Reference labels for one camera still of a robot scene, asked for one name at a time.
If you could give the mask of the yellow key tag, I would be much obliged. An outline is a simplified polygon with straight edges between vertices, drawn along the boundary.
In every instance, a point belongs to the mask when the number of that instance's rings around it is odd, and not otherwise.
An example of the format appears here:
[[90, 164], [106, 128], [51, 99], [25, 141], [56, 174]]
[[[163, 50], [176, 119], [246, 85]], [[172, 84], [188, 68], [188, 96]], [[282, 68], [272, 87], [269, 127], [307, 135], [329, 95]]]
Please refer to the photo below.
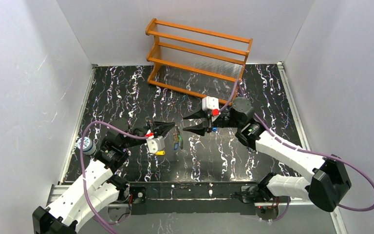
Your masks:
[[162, 151], [156, 152], [155, 154], [158, 155], [158, 156], [164, 156], [166, 154], [166, 152], [164, 150], [162, 150]]

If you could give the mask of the silver metal keyring plate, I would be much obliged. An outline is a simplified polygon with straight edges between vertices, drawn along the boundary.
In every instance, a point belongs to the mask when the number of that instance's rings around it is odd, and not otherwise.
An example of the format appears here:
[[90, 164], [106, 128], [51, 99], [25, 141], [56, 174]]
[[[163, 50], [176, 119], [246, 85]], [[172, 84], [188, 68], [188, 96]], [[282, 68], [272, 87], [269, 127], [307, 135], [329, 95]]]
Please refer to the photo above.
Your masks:
[[175, 129], [175, 132], [174, 132], [174, 144], [178, 144], [179, 147], [178, 149], [183, 149], [184, 145], [183, 145], [183, 142], [182, 143], [179, 143], [178, 141], [178, 136], [181, 135], [180, 133], [180, 129], [177, 125], [174, 126], [174, 129]]

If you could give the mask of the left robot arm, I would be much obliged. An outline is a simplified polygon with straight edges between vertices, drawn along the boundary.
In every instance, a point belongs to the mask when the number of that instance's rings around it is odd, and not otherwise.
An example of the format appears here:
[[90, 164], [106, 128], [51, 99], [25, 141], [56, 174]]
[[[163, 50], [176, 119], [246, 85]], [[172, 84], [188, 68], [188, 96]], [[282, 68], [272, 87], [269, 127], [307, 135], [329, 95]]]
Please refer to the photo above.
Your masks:
[[76, 234], [92, 218], [108, 233], [116, 233], [99, 211], [115, 202], [126, 189], [127, 181], [116, 175], [129, 157], [125, 149], [146, 144], [152, 154], [162, 151], [164, 136], [175, 127], [174, 122], [148, 121], [146, 126], [134, 130], [120, 130], [96, 120], [85, 128], [81, 140], [96, 124], [108, 128], [99, 151], [88, 166], [81, 163], [81, 176], [61, 196], [45, 208], [39, 206], [34, 210], [34, 233]]

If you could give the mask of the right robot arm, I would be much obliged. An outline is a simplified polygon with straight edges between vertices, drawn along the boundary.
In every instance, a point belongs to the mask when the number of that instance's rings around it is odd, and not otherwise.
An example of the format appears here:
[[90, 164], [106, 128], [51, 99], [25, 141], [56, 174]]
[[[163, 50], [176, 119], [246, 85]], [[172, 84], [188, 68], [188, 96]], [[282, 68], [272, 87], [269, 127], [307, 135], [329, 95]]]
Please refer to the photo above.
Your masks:
[[298, 145], [269, 132], [245, 97], [235, 98], [227, 112], [218, 110], [218, 103], [215, 97], [203, 98], [198, 109], [183, 117], [202, 119], [202, 122], [185, 127], [184, 131], [204, 136], [213, 128], [236, 128], [235, 137], [242, 145], [275, 158], [300, 175], [269, 173], [256, 186], [238, 193], [243, 201], [269, 201], [288, 196], [310, 200], [326, 212], [334, 211], [352, 186], [344, 164], [336, 156], [310, 156]]

